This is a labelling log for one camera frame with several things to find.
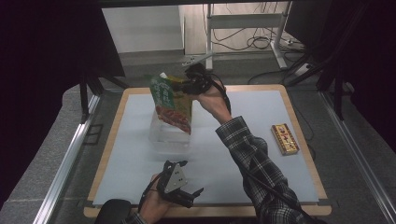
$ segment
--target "person's wrist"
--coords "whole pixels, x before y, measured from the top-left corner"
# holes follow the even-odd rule
[[[233,117],[230,115],[230,113],[220,113],[220,114],[216,114],[216,116],[214,116],[214,117],[219,122],[219,124],[226,123],[226,122],[230,121],[231,119],[233,119]]]
[[[141,219],[143,219],[143,221],[145,221],[146,224],[153,224],[153,222],[151,222],[151,219],[148,217],[149,215],[139,213],[139,216]]]

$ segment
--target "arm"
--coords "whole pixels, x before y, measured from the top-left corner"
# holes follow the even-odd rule
[[[152,224],[158,222],[168,211],[171,203],[161,198],[157,192],[158,180],[153,184],[151,190],[147,194],[146,200],[143,202],[139,213],[132,213],[125,218],[120,224]]]
[[[249,170],[265,185],[300,206],[294,191],[288,187],[286,177],[268,158],[266,142],[251,134],[242,117],[233,119],[216,88],[212,87],[200,95],[191,95],[191,99],[199,101],[201,106],[221,124],[216,132],[230,150],[233,160],[241,171],[242,169]],[[289,208],[256,181],[247,177],[244,172],[242,176],[245,193],[253,202],[257,217],[261,222],[304,223],[302,214]]]

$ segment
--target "wall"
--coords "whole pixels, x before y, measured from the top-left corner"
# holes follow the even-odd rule
[[[102,10],[118,53],[183,49],[178,6]]]

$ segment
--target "small wooden box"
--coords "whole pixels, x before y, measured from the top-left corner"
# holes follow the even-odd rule
[[[271,131],[274,134],[282,155],[287,156],[298,152],[299,147],[286,123],[273,125]]]

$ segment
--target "black wire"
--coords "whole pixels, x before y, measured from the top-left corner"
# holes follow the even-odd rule
[[[271,27],[271,40],[272,40],[272,33],[275,33],[274,32],[274,27]]]
[[[251,84],[250,84],[251,80],[253,80],[254,78],[257,78],[257,77],[261,77],[261,76],[265,76],[265,75],[273,74],[273,73],[286,72],[286,71],[287,71],[287,70],[279,70],[279,71],[272,71],[272,72],[260,73],[260,74],[258,74],[258,75],[255,75],[254,77],[251,77],[251,78],[247,81],[247,84],[248,84],[248,85],[251,85]]]
[[[279,44],[279,48],[284,50],[284,51],[292,51],[292,52],[306,52],[305,49],[291,49],[289,47],[283,46],[281,44]]]
[[[259,185],[261,185],[264,189],[266,189],[269,193],[271,193],[274,197],[277,197],[279,200],[281,200],[283,203],[287,204],[291,209],[296,210],[298,212],[300,212],[301,214],[303,214],[304,217],[308,218],[309,221],[311,221],[312,223],[317,223],[311,216],[309,216],[300,206],[297,206],[297,204],[294,204],[293,202],[290,201],[290,199],[286,198],[285,196],[283,196],[282,194],[280,194],[279,192],[277,192],[276,190],[272,189],[271,187],[267,186],[265,183],[263,183],[262,181],[260,181],[260,179],[258,179],[256,176],[254,176],[249,170],[248,168],[246,168],[243,165],[238,165],[238,167],[241,169],[241,172],[245,173],[246,175],[248,175],[248,177],[250,177],[251,179],[253,179],[254,181],[256,181]]]
[[[264,31],[264,30],[266,30],[266,31],[269,31],[271,34],[274,34],[274,35],[277,35],[277,33],[274,31],[274,30],[272,30],[272,28],[271,29],[269,29],[269,28],[266,28],[266,27],[262,27],[262,30]],[[285,37],[280,37],[282,40],[284,40],[284,41],[288,41],[288,39],[286,39]],[[303,43],[301,43],[301,42],[299,42],[299,41],[293,41],[294,43],[298,43],[298,44],[303,44]]]
[[[205,26],[205,9],[204,9],[204,5],[202,5],[202,12],[203,12],[203,18],[204,18],[204,29],[205,29],[205,33],[206,33],[206,35],[207,35],[207,30],[206,30],[206,26]],[[228,38],[230,38],[230,37],[232,37],[232,36],[234,36],[234,35],[236,35],[236,34],[242,32],[243,30],[246,30],[246,28],[242,28],[242,29],[236,31],[235,33],[233,33],[233,34],[231,34],[231,35],[228,35],[228,36],[226,36],[226,37],[224,37],[224,38],[222,38],[222,39],[218,39],[217,36],[216,36],[216,32],[213,30],[213,36],[215,37],[215,39],[216,39],[217,41],[221,42],[221,41],[223,41],[223,40],[225,40],[225,39],[228,39]],[[254,34],[253,34],[253,37],[251,37],[251,38],[249,38],[249,39],[247,40],[247,46],[246,46],[245,48],[234,49],[234,48],[231,48],[231,47],[229,47],[229,46],[227,46],[227,45],[221,44],[221,43],[219,43],[219,42],[211,41],[211,43],[212,43],[212,44],[215,44],[215,45],[220,45],[220,46],[223,46],[223,47],[226,48],[226,49],[231,49],[231,50],[235,50],[235,51],[240,51],[240,50],[249,49],[249,48],[254,48],[254,49],[266,49],[266,48],[268,48],[269,45],[270,45],[271,39],[269,39],[268,37],[265,37],[265,36],[255,36],[257,30],[258,30],[258,28],[255,30],[255,32],[254,32]],[[262,42],[262,41],[265,41],[265,42],[267,42],[267,45],[265,45],[264,47],[258,47],[258,46],[256,45],[256,42],[258,42],[258,41],[261,41],[261,42]]]
[[[303,118],[303,120],[305,121],[306,125],[308,126],[309,131],[311,132],[311,136],[309,136],[308,138],[305,138],[305,140],[307,140],[307,141],[312,140],[315,137],[315,133],[314,133],[314,130],[312,129],[311,124],[308,122],[308,119],[305,118],[305,116],[303,115],[301,110],[298,108],[298,106],[294,103],[293,94],[291,94],[290,91],[288,91],[288,95],[290,96],[290,101],[291,101],[291,104],[292,104],[294,110],[297,111],[300,114],[300,116]]]
[[[311,54],[310,53],[304,53],[303,56],[301,56],[294,64],[291,65],[291,67],[288,69],[287,74],[283,76],[282,80],[279,82],[279,84],[285,85],[285,79],[295,73],[298,68],[301,67],[302,64],[304,64],[308,59],[310,58]]]
[[[258,5],[257,5],[257,7],[256,8],[254,8],[254,11],[253,11],[253,13],[255,13],[256,12],[256,10],[257,10],[257,8],[259,8],[259,6],[261,6],[262,5],[262,3],[259,3]]]
[[[233,14],[233,13],[231,12],[231,10],[228,8],[228,3],[225,4],[225,7],[226,7],[227,10],[230,12],[230,14]]]
[[[296,53],[296,52],[294,52],[294,51],[286,51],[286,52],[283,53],[283,57],[284,57],[286,60],[288,60],[289,62],[292,62],[292,63],[297,62],[297,60],[292,60],[291,58],[289,58],[289,57],[287,56],[288,53]]]
[[[140,209],[142,208],[143,203],[145,202],[146,196],[147,196],[148,192],[150,191],[151,187],[154,185],[155,181],[157,181],[162,175],[163,175],[163,171],[160,172],[157,176],[155,176],[155,178],[154,178],[152,181],[150,181],[150,182],[148,183],[148,186],[147,186],[146,189],[143,191],[142,197],[140,198],[140,202],[139,202],[139,205],[138,205],[138,207],[137,207],[137,213],[140,212]]]
[[[275,3],[274,13],[276,12],[277,2]]]
[[[221,87],[225,90],[224,83],[221,81],[220,77],[218,77],[218,76],[217,76],[216,74],[214,74],[214,73],[207,73],[207,75],[215,77],[215,78],[217,79],[217,81],[220,82]]]
[[[267,8],[267,2],[265,2],[264,8],[262,9],[262,13],[265,12],[265,9]]]

